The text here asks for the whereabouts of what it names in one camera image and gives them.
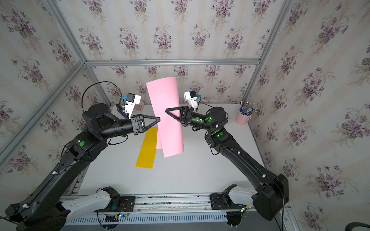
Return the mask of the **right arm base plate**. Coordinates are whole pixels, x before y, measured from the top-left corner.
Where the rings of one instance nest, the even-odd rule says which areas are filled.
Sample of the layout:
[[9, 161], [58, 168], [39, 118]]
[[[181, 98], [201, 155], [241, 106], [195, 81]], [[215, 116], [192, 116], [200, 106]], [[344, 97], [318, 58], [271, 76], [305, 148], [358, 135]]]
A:
[[210, 202], [212, 210], [242, 210], [243, 208], [250, 208], [249, 206], [243, 204], [235, 204], [231, 201], [229, 196], [218, 193], [212, 193], [210, 195]]

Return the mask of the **yellow rectangular paper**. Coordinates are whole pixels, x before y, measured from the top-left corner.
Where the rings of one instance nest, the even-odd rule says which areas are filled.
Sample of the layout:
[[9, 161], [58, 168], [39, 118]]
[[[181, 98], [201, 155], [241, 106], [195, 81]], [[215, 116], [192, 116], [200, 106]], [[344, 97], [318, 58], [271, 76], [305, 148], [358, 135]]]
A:
[[136, 167], [152, 169], [157, 151], [158, 128], [151, 128], [145, 138], [136, 162]]

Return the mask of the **pink rectangular paper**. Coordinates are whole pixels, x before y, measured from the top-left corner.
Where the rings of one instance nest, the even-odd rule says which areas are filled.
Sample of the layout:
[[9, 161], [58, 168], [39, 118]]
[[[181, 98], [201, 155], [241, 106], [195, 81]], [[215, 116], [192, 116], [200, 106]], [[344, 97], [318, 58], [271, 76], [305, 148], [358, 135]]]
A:
[[161, 120], [158, 123], [164, 157], [184, 152], [182, 125], [166, 113], [166, 109], [179, 107], [179, 93], [175, 77], [162, 78], [146, 84], [153, 112]]

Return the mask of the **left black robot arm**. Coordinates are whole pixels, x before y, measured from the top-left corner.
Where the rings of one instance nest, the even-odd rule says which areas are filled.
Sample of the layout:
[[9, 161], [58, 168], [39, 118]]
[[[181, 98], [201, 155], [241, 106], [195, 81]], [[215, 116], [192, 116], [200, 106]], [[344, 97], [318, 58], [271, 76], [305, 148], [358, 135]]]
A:
[[60, 162], [44, 181], [20, 203], [7, 207], [5, 220], [15, 223], [18, 231], [59, 231], [72, 219], [73, 207], [67, 208], [61, 196], [77, 176], [108, 147], [107, 140], [133, 133], [144, 133], [160, 122], [156, 116], [134, 115], [119, 119], [106, 104], [91, 106], [82, 114], [83, 131], [62, 150]]

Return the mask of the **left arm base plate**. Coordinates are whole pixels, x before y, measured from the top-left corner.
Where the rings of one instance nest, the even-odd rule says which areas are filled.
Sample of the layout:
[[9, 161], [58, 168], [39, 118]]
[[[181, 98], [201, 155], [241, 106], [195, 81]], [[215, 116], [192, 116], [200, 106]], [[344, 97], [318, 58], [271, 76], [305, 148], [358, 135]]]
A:
[[135, 196], [121, 196], [119, 200], [110, 202], [105, 209], [95, 210], [95, 212], [133, 212], [135, 200]]

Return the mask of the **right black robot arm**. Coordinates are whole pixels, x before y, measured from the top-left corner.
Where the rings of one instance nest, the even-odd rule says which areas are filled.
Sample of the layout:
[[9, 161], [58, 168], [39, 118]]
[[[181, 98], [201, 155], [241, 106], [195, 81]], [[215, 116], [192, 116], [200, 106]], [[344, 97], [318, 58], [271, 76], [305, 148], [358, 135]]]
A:
[[222, 107], [213, 107], [206, 114], [196, 113], [188, 106], [167, 108], [166, 114], [195, 130], [206, 130], [208, 146], [231, 161], [252, 183], [257, 191], [252, 195], [252, 204], [266, 220], [271, 221], [289, 202], [289, 181], [283, 175], [275, 175], [259, 164], [237, 143], [225, 129], [228, 114]]

